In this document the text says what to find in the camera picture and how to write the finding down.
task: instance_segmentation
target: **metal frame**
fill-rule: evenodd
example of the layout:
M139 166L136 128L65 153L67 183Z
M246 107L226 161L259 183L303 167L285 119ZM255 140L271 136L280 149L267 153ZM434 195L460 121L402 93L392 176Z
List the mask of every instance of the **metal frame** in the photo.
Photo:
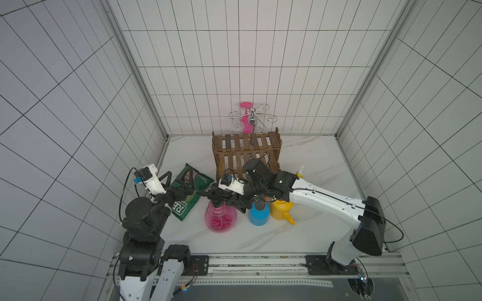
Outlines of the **metal frame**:
M326 253L213 253L209 255L208 274L198 276L195 285L310 285L332 287L329 279L353 278L353 275L309 275L305 267L306 255ZM385 252L380 257L360 256L370 278L398 278L410 300L418 301L415 287L410 279L400 253ZM115 254L99 301L110 300L114 283L112 273L118 255ZM153 285L157 285L155 276ZM186 284L191 276L182 276L177 285Z
M141 88L142 95L144 96L146 100L146 104L151 111L151 113L154 115L154 118L156 120L157 125L159 126L159 129L161 130L161 136L166 142L168 138L168 134L166 132L166 129L164 125L162 124L161 118L159 116L159 113L156 110L156 107L154 106L154 102L152 101L152 98L150 97L150 94L147 91L146 84L144 83L144 80L142 79L141 74L139 73L139 69L137 68L134 57L132 56L131 50L127 46L127 42L125 40L125 37L122 33L121 27L119 23L117 22L117 19L112 11L112 7L110 6L110 3L108 0L98 0L99 3L101 4L102 8L104 9L104 13L106 14L110 26L113 29L114 36L117 39L117 41L120 44L120 48L122 51L122 54L124 55L124 58L127 61L127 64L129 65L130 69L132 70L133 77L139 87Z
M393 47L393 44L395 43L398 36L400 35L400 32L404 28L408 18L412 14L412 11L414 10L418 2L419 0L407 0L407 2L404 4L402 11L400 12L395 23L393 24L387 39L383 43L383 46L380 49L380 52L376 56L375 61L370 68L370 71L368 72L367 76L363 80L363 84L361 85L360 89L358 90L355 96L355 99L350 105L350 109L348 109L347 114L343 118L340 129L338 130L338 132L336 132L337 137L340 137L343 131L345 130L345 128L347 127L348 120L350 120L356 108L358 107L363 97L365 96L366 92L370 88L370 85L374 81L376 74L380 70L383 63L385 62L390 50Z

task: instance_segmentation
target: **metal mounting plate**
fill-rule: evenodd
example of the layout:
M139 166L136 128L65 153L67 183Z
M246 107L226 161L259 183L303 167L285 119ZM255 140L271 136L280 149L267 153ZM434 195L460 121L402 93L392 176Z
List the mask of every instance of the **metal mounting plate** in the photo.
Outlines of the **metal mounting plate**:
M308 275L358 275L355 266L346 266L341 270L328 268L325 264L326 255L306 255L305 259Z
M209 268L209 256L207 255L191 255L191 262L198 266L198 276L206 276ZM194 266L190 266L189 270L182 274L182 276L192 276Z

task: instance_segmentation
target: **grout line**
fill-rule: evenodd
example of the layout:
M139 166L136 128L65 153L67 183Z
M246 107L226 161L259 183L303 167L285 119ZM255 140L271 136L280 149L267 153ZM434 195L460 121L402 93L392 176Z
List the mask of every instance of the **grout line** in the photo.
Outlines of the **grout line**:
M204 5L206 6L206 20L207 20L207 23L208 23L208 28L209 28L209 15L208 15L208 5L207 5L207 2L206 0L204 0ZM238 2L238 28L239 28L239 2ZM213 61L213 65L214 65L214 55L213 55L213 43L211 41L211 32L208 30L208 33L209 33L209 48L211 49L211 60ZM214 87L216 88L216 100L217 100L217 107L218 107L218 110L219 110L219 99L217 97L217 81L216 81L216 72L214 70L214 67L213 67L213 77L214 77ZM214 131L214 123L213 123L213 118L211 116L211 123L213 125L213 131ZM219 119L219 128L221 129L222 131L222 127L221 127L221 118Z
M8 12L8 13L4 13L4 14L0 15L0 17L3 17L3 16L5 16L5 15L7 15L7 14L9 14L9 13L13 13L13 12L19 11L19 10L21 10L21 9L24 9L24 8L26 8L26 7L29 7L29 6L35 5L35 4L37 4L37 3L44 2L44 1L46 1L46 0L41 0L41 1L38 1L38 2L35 2L35 3L32 3L32 4L29 4L29 5L27 5L27 4L24 2L24 4L25 4L26 6L21 7L21 8L17 8L16 10L11 11L11 12Z
M224 0L224 14L225 14L225 22L226 22L226 29L228 28L228 9L226 8L226 0ZM226 49L228 51L228 65L229 65L229 36L228 36L228 31L226 31ZM254 51L254 64L256 65L256 48L255 48L255 51ZM233 110L233 95L231 93L231 69L228 68L228 73L229 73L229 98L231 100L231 112L234 112Z
M309 17L311 16L311 9L312 8L313 8L313 0L311 0L311 5L309 7L308 20L306 21L305 34L303 35L303 41L301 42L300 55L298 57L298 63L296 64L295 77L293 78L293 85L291 86L291 93L293 93L293 88L295 87L296 75L298 74L298 68L299 68L300 60L301 60L301 53L303 52L303 45L305 44L306 30L308 29ZM305 81L306 81L306 76L308 76L308 69L306 70ZM303 82L303 87L301 88L301 92L303 92L304 85L305 85L305 83ZM290 99L288 100L288 107L287 108L290 107L292 97L293 97L293 95L291 94ZM296 116L296 113L298 112L300 100L301 100L301 95L300 95L300 97L298 97L298 104L296 105L295 116ZM284 132L285 124L286 124L286 118L284 119L284 122L283 122L283 132ZM294 124L295 124L295 119L293 118L293 122L291 123L290 133L293 131L293 125Z
M7 227L4 227L4 226L0 226L0 228L7 229L7 230L10 230L10 231L16 232L15 230L10 229L10 228L7 228ZM51 241L48 241L48 240L45 240L45 239L42 239L42 238L35 237L35 236L30 235L30 234L25 234L25 233L22 233L22 232L19 232L19 233L22 234L22 235L28 236L28 237L32 237L32 238L35 238L35 239L38 239L38 240L41 240L41 241L48 242L49 244L53 244L53 245L56 245L56 246L59 246L59 247L63 247L63 248L65 248L65 249L67 249L67 250L76 251L76 252L78 252L78 253L81 253L81 254L84 254L84 255L87 255L87 256L96 258L96 259L103 260L103 259L101 259L101 258L92 256L92 255L87 254L87 253L84 253L84 252L82 252L82 251L77 251L77 250L74 250L74 249L70 249L70 248L68 248L68 247L66 247L66 246L59 245L59 244L57 244L57 243L54 243L54 242L51 242Z
M288 18L288 26L287 28L290 28L290 21L291 21L291 12L293 11L293 0L291 0L291 7L290 7L290 16ZM286 32L286 40L284 41L284 48L283 48L283 58L281 59L281 66L283 66L283 62L284 62L284 54L286 52L286 43L288 42L288 32ZM280 68L280 77L278 78L278 88L276 89L276 98L275 98L275 101L274 101L274 108L273 108L273 114L274 112L276 112L276 104L278 102L278 93L280 91L280 81L281 81L281 73L283 72L283 67Z
M340 24L341 24L341 19L343 18L343 14L345 13L345 9L347 7L347 3L348 3L348 0L345 2L345 6L343 7L343 12L341 13L341 17L340 17L340 21L338 21L338 26L336 27L337 29L340 28ZM355 15L353 15L353 19L351 20L351 23L350 23L350 27L351 27L351 24L353 24L353 20L355 19ZM330 51L328 52L328 55L326 56L326 61L325 61L325 65L326 63L328 62L328 58L330 57L330 54L331 54L331 51L333 49L333 44L335 43L335 39L336 39L336 34L338 33L338 31L335 33L335 36L333 37L333 41L332 41L332 44L330 46ZM318 84L316 85L316 90L315 90L315 93L316 91L318 90L319 86L320 86L320 82L321 82L321 78L323 77L323 73L324 73L325 69L323 69L321 71L321 75L320 75L320 79L318 80ZM328 88L328 85L330 84L330 80L331 80L331 76L330 76L330 79L328 80L328 83L326 84L326 88L325 88L325 91L326 92L326 89ZM318 111L320 110L320 107L321 107L321 103L323 102L323 98L324 96L321 98L320 100L320 104L318 105L318 109L316 110L316 114L315 115L318 115ZM313 96L313 99L311 100L311 105L309 106L309 109L311 110L311 106L313 105L313 101L314 101L315 97ZM311 127L309 128L309 132L311 132L311 129L313 128L313 124L315 123L315 120L313 120L312 124L311 124Z
M98 277L98 276L87 275L87 274L82 274L82 273L78 273L78 272L72 272L72 271L67 271L67 270L62 270L62 269L56 269L56 268L51 268L51 267L49 267L49 266L44 266L44 265L38 265L38 264L32 264L32 263L25 263L25 262L18 262L18 261L15 261L15 260L9 260L9 259L3 259L3 258L0 258L0 260L6 261L6 262L15 262L15 263L33 265L33 266L37 266L37 267L40 267L40 268L46 268L46 269L51 269L51 270L55 270L55 271L68 272L68 273L73 273L73 274L78 274L78 275L89 276L89 277L95 277L95 278L99 278L99 279L105 279L105 277Z
M280 1L276 0L276 11L274 15L274 26L273 28L276 28L276 21L278 20L278 5ZM266 98L265 98L265 103L268 103L268 91L269 91L269 79L271 78L271 62L273 61L273 48L274 48L274 36L275 32L273 31L273 43L271 44L271 55L269 56L269 71L268 71L268 84L266 85ZM266 115L263 115L263 123L266 122Z
M174 6L172 5L173 1L171 0L171 7L173 8L173 16L174 16L174 21L176 23L176 28L179 29L177 27L177 19L176 19L176 15L175 15L175 11L174 11ZM184 48L182 46L182 41L181 41L181 34L179 33L179 30L177 31L177 36L179 37L179 44L181 45L181 52L182 52L182 55L184 57L184 63L187 65L187 62L186 62L186 55L184 54ZM189 79L189 85L191 87L191 92L192 92L192 83L191 83L191 76L189 75L189 69L186 67L186 73L187 73L187 78ZM179 86L181 87L181 92L184 93L183 89L182 89L182 85L181 85L181 79L179 79L179 73L177 73L177 79L179 80ZM185 96L183 96L184 98L184 103L186 104L186 111L189 112L189 109L187 108L187 102L186 102L186 98ZM194 106L196 107L196 113L199 115L198 113L198 106L196 105L196 101L194 101ZM189 119L189 122L191 123L191 128L192 128L192 132L194 133L194 126L192 125L192 120Z

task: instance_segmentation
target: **wooden slat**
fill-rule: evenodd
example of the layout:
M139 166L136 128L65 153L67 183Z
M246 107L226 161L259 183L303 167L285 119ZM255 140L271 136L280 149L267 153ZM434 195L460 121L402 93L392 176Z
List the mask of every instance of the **wooden slat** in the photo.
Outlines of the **wooden slat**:
M261 143L263 144L263 148L269 148L268 140L266 139L266 133L261 134Z
M238 171L238 178L242 178L242 162L241 162L241 142L240 135L234 134L234 149L236 150L236 169Z
M248 157L248 152L247 152L247 151L244 151L244 152L243 152L243 159L244 159L244 163L246 163L246 162L249 161L249 157ZM246 176L246 180L248 180L248 182L251 182L251 180L249 179L248 176Z
M266 153L266 151L260 149L260 147L259 147L259 141L258 141L259 136L260 136L260 134L252 133L251 134L251 141L253 142L254 149L259 149L259 151L256 151L256 153L259 152L259 157L260 158L262 157L261 161L266 165L266 158L265 158L266 156L263 157L263 155Z
M223 151L223 136L221 135L216 135L214 136L214 145L216 147L216 152L222 152Z
M229 151L231 150L231 135L226 135L225 140L226 140L226 150Z
M254 149L259 149L258 137L256 137L256 133L251 133L251 141Z
M269 135L269 141L271 142L271 146L272 147L279 147L278 139L276 138L275 132L269 131L268 135Z
M242 141L243 141L243 144L244 144L244 146L243 146L244 149L250 149L250 148L252 148L252 146L249 145L249 136L248 136L248 134L244 133L244 134L242 135Z
M270 160L269 160L269 169L271 169L274 173L278 173L280 171L280 169L278 168L278 163L277 161L274 160L274 154L273 154L273 151L272 150L268 150L268 154L267 156L270 157Z
M238 170L238 178L242 178L242 163L241 163L241 152L236 152L236 169Z
M240 135L234 134L234 149L241 150Z
M223 176L223 172L224 172L224 154L223 153L219 153L217 154L217 159L219 161L219 165L217 167L217 175L216 175L216 180L219 181L219 179L221 179L221 177Z
M269 158L271 157L271 155L269 154L268 152L268 141L266 139L266 134L261 134L261 143L263 144L263 148L266 150L264 151L263 153L261 153L261 151L259 151L259 155L260 156L264 156L265 153L267 153L267 155L265 156L266 157L266 160L269 160Z
M226 135L226 152L228 154L228 168L234 173L233 153L231 152L231 135Z

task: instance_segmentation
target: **white marble surface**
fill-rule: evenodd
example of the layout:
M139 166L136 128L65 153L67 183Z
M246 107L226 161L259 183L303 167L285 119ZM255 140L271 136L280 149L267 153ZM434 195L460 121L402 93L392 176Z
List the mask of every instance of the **white marble surface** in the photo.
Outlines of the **white marble surface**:
M345 196L358 196L355 183L333 136L282 136L280 168L295 173L304 165L308 182ZM176 176L185 163L215 179L211 137L173 137L160 174L170 170ZM211 232L204 224L208 199L201 197L184 221L172 216L161 237L170 244L189 245L193 253L225 252L327 252L330 243L341 238L348 226L326 213L295 204L290 211L296 222L270 218L254 226L247 214L238 211L238 221L224 234Z

